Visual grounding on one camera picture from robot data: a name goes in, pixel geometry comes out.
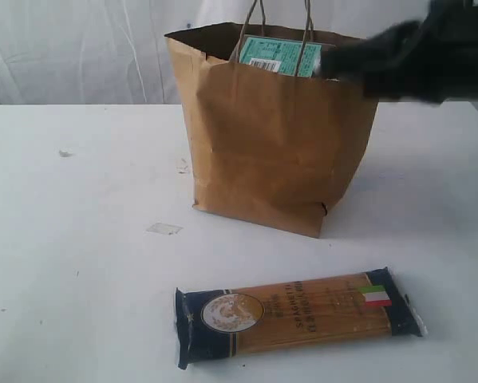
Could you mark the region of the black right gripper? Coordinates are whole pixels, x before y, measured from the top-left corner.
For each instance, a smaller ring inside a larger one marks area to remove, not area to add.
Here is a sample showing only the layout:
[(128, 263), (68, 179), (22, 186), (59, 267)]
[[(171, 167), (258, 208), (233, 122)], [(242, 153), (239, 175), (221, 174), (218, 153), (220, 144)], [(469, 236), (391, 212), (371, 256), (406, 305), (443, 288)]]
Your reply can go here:
[(478, 3), (431, 1), (422, 21), (322, 51), (322, 78), (360, 74), (368, 97), (478, 101)]

